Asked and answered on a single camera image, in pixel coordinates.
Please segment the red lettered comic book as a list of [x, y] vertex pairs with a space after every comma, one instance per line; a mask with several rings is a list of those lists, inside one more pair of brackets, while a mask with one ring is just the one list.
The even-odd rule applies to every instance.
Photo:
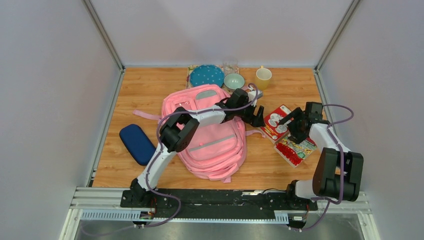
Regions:
[[273, 149], [284, 159], [286, 162], [291, 165], [293, 168], [296, 168], [300, 165], [309, 155], [311, 155], [316, 149], [317, 146], [314, 141], [307, 138], [301, 143], [295, 143], [290, 140], [287, 136], [278, 140]]

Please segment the pink student backpack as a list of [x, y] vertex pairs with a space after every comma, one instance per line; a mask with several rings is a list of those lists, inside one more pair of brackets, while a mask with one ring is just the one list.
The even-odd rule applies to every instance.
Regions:
[[[152, 115], [140, 110], [133, 114], [145, 119], [160, 121], [176, 108], [196, 111], [212, 107], [230, 94], [215, 84], [205, 84], [168, 95], [162, 103], [160, 115]], [[247, 157], [246, 137], [256, 133], [246, 130], [242, 119], [235, 117], [222, 124], [211, 124], [198, 128], [188, 147], [178, 154], [186, 168], [201, 179], [231, 182]]]

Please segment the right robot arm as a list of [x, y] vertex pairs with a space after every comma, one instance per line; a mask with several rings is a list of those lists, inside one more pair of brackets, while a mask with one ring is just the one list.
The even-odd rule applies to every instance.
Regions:
[[287, 185], [286, 205], [299, 209], [305, 200], [327, 200], [333, 204], [354, 202], [359, 197], [364, 157], [351, 151], [334, 132], [336, 122], [323, 117], [325, 105], [309, 101], [279, 121], [287, 125], [289, 140], [296, 144], [310, 138], [320, 157], [311, 180], [293, 180]]

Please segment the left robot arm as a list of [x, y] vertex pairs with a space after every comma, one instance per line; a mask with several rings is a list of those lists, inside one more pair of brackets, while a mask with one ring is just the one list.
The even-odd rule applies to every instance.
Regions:
[[249, 92], [236, 89], [215, 101], [222, 91], [213, 85], [203, 85], [173, 93], [167, 101], [176, 99], [175, 110], [163, 108], [156, 136], [156, 150], [136, 139], [134, 150], [144, 159], [141, 175], [130, 185], [133, 200], [138, 206], [148, 207], [153, 201], [152, 189], [172, 158], [179, 154], [189, 170], [199, 178], [230, 179], [244, 161], [245, 126], [263, 127], [263, 106], [254, 114], [260, 90], [249, 85]]

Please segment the yellow mug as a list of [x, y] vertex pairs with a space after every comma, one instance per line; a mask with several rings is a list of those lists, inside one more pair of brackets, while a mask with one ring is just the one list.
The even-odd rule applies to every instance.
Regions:
[[261, 65], [255, 72], [254, 84], [259, 90], [263, 91], [268, 87], [272, 77], [271, 70]]

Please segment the light green bowl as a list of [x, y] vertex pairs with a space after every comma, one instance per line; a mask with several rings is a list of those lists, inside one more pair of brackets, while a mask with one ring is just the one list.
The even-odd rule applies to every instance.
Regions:
[[241, 89], [245, 85], [245, 79], [239, 73], [229, 73], [224, 77], [224, 85], [234, 91]]

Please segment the clear drinking glass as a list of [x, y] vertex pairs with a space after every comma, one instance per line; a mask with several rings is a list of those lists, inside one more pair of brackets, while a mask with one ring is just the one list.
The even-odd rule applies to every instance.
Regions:
[[239, 73], [238, 60], [234, 57], [225, 58], [223, 60], [222, 67], [225, 76]]

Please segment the blue polka dot plate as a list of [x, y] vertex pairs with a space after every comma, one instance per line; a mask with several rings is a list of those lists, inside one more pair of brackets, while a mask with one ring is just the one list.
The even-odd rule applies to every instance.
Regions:
[[189, 83], [193, 87], [201, 85], [217, 85], [221, 87], [224, 84], [224, 78], [223, 70], [213, 64], [199, 65], [188, 75]]

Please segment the floral placemat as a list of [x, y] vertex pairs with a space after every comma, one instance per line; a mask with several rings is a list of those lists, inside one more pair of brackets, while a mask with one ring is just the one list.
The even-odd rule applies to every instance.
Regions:
[[[192, 64], [190, 66], [187, 67], [187, 76], [186, 76], [186, 83], [185, 83], [185, 89], [189, 89], [192, 88], [193, 85], [190, 83], [190, 74], [193, 72], [193, 70], [197, 67], [199, 67], [200, 65], [196, 65], [196, 64]], [[222, 65], [219, 64], [215, 64], [215, 66], [219, 69], [221, 69], [224, 72], [224, 67]], [[228, 87], [225, 86], [225, 84], [223, 84], [221, 86], [221, 88], [223, 90], [225, 90], [226, 92], [228, 92], [229, 94], [231, 94], [233, 92], [233, 90], [229, 89]]]

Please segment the navy blue pencil case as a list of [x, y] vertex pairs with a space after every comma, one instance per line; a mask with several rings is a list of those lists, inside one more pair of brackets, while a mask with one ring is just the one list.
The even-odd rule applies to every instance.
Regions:
[[156, 147], [137, 124], [122, 128], [119, 137], [136, 163], [146, 166], [156, 151]]

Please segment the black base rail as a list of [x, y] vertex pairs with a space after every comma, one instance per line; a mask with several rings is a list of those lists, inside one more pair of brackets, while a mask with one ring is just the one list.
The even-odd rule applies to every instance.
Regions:
[[160, 195], [148, 191], [143, 200], [137, 200], [130, 190], [122, 193], [123, 208], [155, 210], [154, 217], [177, 219], [271, 220], [275, 211], [305, 215], [316, 211], [317, 204], [296, 198], [285, 191], [229, 189], [172, 189], [159, 188]]

